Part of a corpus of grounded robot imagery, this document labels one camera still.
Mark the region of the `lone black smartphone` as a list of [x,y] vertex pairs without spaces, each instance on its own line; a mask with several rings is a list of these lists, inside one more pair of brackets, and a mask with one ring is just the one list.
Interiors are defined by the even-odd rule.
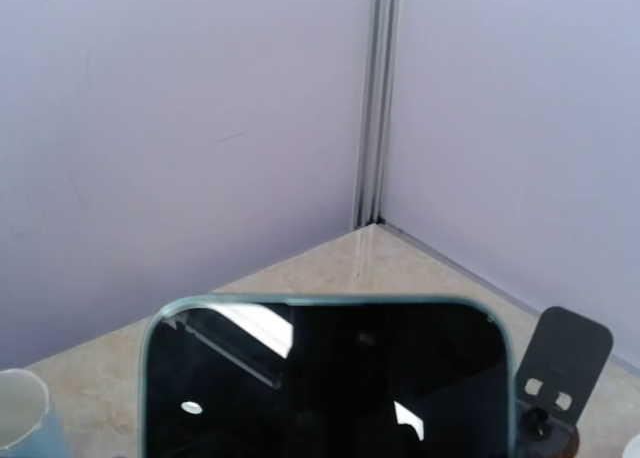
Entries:
[[209,294],[145,332],[142,457],[511,457],[512,357],[455,296]]

